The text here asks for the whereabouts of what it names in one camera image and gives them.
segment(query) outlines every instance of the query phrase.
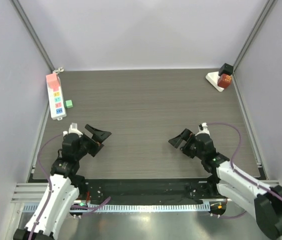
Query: metal floor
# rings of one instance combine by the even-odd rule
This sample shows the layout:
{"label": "metal floor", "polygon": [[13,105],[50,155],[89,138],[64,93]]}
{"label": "metal floor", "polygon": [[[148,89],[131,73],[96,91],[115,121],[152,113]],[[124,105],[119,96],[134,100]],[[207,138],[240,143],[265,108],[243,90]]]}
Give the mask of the metal floor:
{"label": "metal floor", "polygon": [[[227,204],[225,215],[242,209]],[[23,213],[23,229],[32,213]],[[82,219],[67,218],[58,240],[267,240],[256,221],[245,214],[220,219],[205,212],[98,213]]]}
{"label": "metal floor", "polygon": [[[226,122],[237,126],[243,144],[235,160],[244,171],[259,176],[238,99],[233,86],[218,92],[205,80],[215,69],[165,69],[64,72],[61,79],[65,100],[73,108],[67,117],[50,115],[42,138],[44,144],[61,134],[71,123],[112,132],[96,157],[80,161],[77,174],[87,179],[201,178],[208,174],[197,158],[173,148],[168,140],[184,128],[193,132],[202,122]],[[214,145],[231,157],[238,144],[235,130],[209,127]],[[49,172],[61,148],[62,138],[43,150],[41,161]],[[35,168],[34,179],[43,179]]]}

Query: robotic arm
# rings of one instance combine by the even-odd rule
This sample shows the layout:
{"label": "robotic arm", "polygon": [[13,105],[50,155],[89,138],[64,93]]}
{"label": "robotic arm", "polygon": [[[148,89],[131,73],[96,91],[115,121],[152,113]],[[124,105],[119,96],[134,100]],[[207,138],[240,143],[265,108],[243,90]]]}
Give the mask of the robotic arm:
{"label": "robotic arm", "polygon": [[63,132],[62,149],[52,165],[50,184],[24,229],[17,229],[13,240],[56,240],[61,226],[73,202],[80,194],[87,192],[86,181],[77,175],[79,160],[90,154],[94,157],[104,146],[102,143],[111,132],[101,131],[86,125],[92,138],[77,129],[72,123],[68,131]]}
{"label": "robotic arm", "polygon": [[274,240],[282,236],[282,201],[264,190],[271,190],[282,198],[280,185],[271,187],[255,179],[217,152],[206,123],[199,125],[197,134],[185,129],[168,142],[178,148],[183,141],[185,144],[180,150],[190,158],[198,157],[204,169],[211,173],[207,182],[212,193],[219,193],[245,209],[268,238]]}

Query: gray wood surface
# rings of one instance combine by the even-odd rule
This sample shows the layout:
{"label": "gray wood surface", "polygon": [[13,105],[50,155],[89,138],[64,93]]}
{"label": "gray wood surface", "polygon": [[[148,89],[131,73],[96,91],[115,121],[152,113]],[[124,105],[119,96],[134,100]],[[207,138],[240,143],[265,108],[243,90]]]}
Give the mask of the gray wood surface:
{"label": "gray wood surface", "polygon": [[[218,92],[205,79],[213,69],[77,71],[60,74],[63,96],[73,108],[61,121],[48,117],[42,143],[78,123],[112,135],[96,157],[80,161],[78,174],[87,179],[144,179],[206,177],[199,159],[191,159],[173,148],[168,139],[184,128],[197,131],[202,122],[226,122],[243,135],[236,164],[259,176],[233,86]],[[210,126],[216,149],[231,157],[239,137],[227,126]],[[57,157],[62,138],[43,151],[47,171]],[[44,177],[39,166],[33,178]]]}

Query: block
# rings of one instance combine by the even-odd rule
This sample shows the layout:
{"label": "block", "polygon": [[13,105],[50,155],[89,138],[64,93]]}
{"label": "block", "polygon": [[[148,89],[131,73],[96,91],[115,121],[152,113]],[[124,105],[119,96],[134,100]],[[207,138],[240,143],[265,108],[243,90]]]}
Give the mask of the block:
{"label": "block", "polygon": [[229,85],[231,84],[231,81],[232,81],[232,77],[230,75],[227,75],[227,74],[222,74],[220,76],[220,78],[217,80],[217,85],[220,87],[220,88],[224,88],[226,89],[227,87],[229,87]]}
{"label": "block", "polygon": [[60,87],[60,82],[58,79],[58,75],[56,73],[52,73],[45,76],[46,83],[51,89],[58,89]]}
{"label": "block", "polygon": [[72,100],[66,100],[64,105],[67,109],[72,108],[73,107]]}
{"label": "block", "polygon": [[231,76],[233,74],[233,66],[227,63],[223,64],[223,66],[219,69],[219,76],[222,74]]}

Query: reflective metal surface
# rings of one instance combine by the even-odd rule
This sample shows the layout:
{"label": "reflective metal surface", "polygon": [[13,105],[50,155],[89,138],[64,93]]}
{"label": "reflective metal surface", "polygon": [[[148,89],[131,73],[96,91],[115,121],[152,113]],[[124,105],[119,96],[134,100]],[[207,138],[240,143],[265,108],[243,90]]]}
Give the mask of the reflective metal surface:
{"label": "reflective metal surface", "polygon": [[[233,202],[226,215],[242,212]],[[23,213],[23,228],[31,213]],[[203,212],[102,213],[67,218],[58,240],[267,240],[249,215],[220,219]]]}

